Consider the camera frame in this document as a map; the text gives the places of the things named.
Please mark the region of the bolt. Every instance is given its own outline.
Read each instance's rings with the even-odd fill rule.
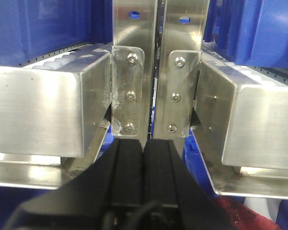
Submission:
[[[172,94],[172,100],[174,101],[174,102],[179,102],[179,101],[181,101],[181,96],[180,96],[180,94],[179,93],[177,93],[177,92],[174,92],[173,94]]]
[[[175,126],[174,124],[171,124],[167,127],[167,131],[169,133],[175,133],[177,131],[177,126]]]
[[[216,103],[216,100],[217,100],[217,96],[214,96],[214,97],[212,98],[212,103],[215,104],[215,103]]]
[[[135,99],[136,99],[136,94],[135,94],[135,92],[134,92],[134,91],[128,91],[128,92],[126,93],[126,98],[127,98],[128,100],[135,100]]]
[[[132,123],[128,123],[125,125],[125,131],[132,132],[134,130],[134,125]]]
[[[127,58],[128,58],[129,63],[131,65],[134,65],[134,64],[136,64],[138,62],[138,56],[136,54],[131,53],[131,54],[128,55]]]
[[[178,57],[174,61],[176,67],[182,68],[185,66],[185,59],[183,57]]]

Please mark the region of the blue plastic container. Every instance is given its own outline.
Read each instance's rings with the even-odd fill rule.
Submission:
[[[211,186],[209,177],[193,134],[185,140],[183,157],[184,163],[191,175],[211,198],[217,197]]]
[[[288,0],[211,0],[204,39],[237,65],[288,69]]]
[[[0,65],[80,42],[112,41],[110,0],[0,1]]]
[[[42,195],[49,190],[0,187],[0,230],[22,202]]]

